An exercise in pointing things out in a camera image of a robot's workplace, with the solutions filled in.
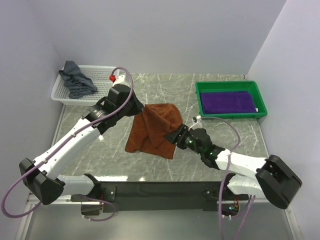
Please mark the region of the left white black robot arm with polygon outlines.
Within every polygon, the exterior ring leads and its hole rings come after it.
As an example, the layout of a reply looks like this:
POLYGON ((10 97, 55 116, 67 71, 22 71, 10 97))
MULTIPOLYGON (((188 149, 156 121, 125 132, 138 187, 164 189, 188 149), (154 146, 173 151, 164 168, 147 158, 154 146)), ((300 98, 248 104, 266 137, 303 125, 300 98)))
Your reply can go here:
POLYGON ((114 127, 121 118, 139 114, 143 107, 129 86, 114 85, 108 95, 89 107, 53 147, 33 160, 25 158, 19 163, 22 175, 31 171, 22 179, 24 185, 43 205, 65 195, 83 195, 89 201, 99 199, 101 183, 91 174, 67 176, 61 172, 84 147, 114 127))

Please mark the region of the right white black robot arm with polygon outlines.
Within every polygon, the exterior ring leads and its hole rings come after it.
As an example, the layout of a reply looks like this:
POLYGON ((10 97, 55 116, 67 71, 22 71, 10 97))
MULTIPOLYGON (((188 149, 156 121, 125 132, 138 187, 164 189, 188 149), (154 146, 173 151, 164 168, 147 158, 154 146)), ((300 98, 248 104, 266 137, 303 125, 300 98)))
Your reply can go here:
POLYGON ((278 156, 247 156, 212 143, 204 128, 192 129, 182 124, 164 138, 178 148, 200 155, 209 168, 228 170, 220 194, 226 200, 236 195, 252 195, 267 199, 272 205, 286 209, 302 187, 301 179, 278 156))

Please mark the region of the orange brown towel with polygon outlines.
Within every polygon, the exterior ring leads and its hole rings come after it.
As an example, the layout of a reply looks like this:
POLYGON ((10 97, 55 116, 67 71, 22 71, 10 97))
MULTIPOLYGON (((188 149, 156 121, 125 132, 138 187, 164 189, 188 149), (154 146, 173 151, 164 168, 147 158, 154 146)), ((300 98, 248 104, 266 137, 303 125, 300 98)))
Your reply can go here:
POLYGON ((181 113, 174 104, 146 104, 143 110, 134 116, 125 151, 139 151, 173 159, 176 146, 164 136, 177 130, 182 123, 181 113))

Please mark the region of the purple towel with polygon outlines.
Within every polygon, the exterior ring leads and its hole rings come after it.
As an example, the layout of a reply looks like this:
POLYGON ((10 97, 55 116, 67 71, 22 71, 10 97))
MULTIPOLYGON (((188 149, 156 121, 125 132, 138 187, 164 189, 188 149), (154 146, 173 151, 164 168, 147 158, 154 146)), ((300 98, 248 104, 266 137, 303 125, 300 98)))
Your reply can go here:
POLYGON ((256 113, 252 95, 248 91, 201 92, 204 114, 256 113))

